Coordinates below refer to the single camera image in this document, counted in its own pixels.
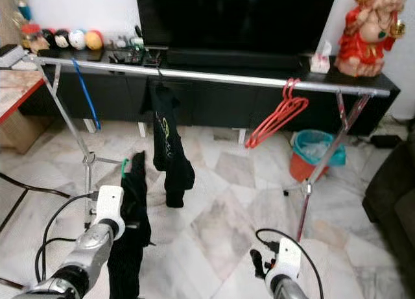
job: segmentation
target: marble floor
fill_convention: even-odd
[[[279,132],[253,150],[237,144],[237,132],[223,128],[180,127],[187,158],[196,173],[195,186],[185,193],[185,206],[165,205],[164,173],[152,164],[151,130],[139,136],[134,123],[103,122],[96,134],[82,132],[99,156],[122,160],[134,152],[147,153],[148,217],[152,242],[145,248],[140,272],[141,298],[225,299],[270,298],[263,281],[254,277],[249,250],[264,259],[272,254],[256,241],[254,231],[276,228],[296,232],[302,195],[289,174],[290,133]],[[386,121],[377,133],[405,129]],[[362,206],[368,182],[390,153],[356,138],[345,142],[347,163],[332,168],[314,186],[302,245],[310,254],[328,299],[410,298],[407,281],[385,243],[380,229],[370,223]],[[60,189],[71,195],[84,192],[82,154],[60,121],[35,142],[26,155],[3,150],[0,171],[27,184]],[[120,166],[95,165],[93,183],[119,185]],[[0,220],[19,195],[19,189],[0,182]],[[0,235],[0,277],[33,285],[34,256],[43,229],[64,199],[29,193]],[[82,203],[69,206],[57,218],[50,237],[82,233]],[[47,248],[47,274],[59,266],[72,243]],[[310,299],[318,297],[313,272],[303,258],[300,285]],[[18,292],[0,285],[0,299]],[[86,298],[108,298],[108,271],[101,270]]]

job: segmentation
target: wooden table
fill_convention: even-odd
[[[41,85],[38,71],[0,70],[0,145],[26,153],[50,123],[49,118],[27,117],[18,108]]]

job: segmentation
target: figurine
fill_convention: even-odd
[[[346,16],[335,66],[354,77],[374,77],[384,64],[383,49],[390,51],[395,40],[405,33],[405,25],[397,19],[405,0],[356,2],[358,6]]]

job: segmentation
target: television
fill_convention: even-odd
[[[313,53],[334,0],[137,0],[145,45]]]

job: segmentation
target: black cloth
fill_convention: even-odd
[[[145,183],[145,153],[132,158],[130,173],[121,179],[124,189],[121,217],[136,229],[126,228],[123,236],[114,241],[108,273],[110,275],[110,299],[136,299],[139,295],[139,279],[143,247],[150,243],[151,227],[147,217],[147,185]]]
[[[191,189],[195,181],[195,172],[184,155],[174,118],[173,108],[180,102],[161,81],[150,85],[149,91],[154,127],[153,164],[158,171],[166,172],[166,205],[180,208],[184,205],[184,191]]]

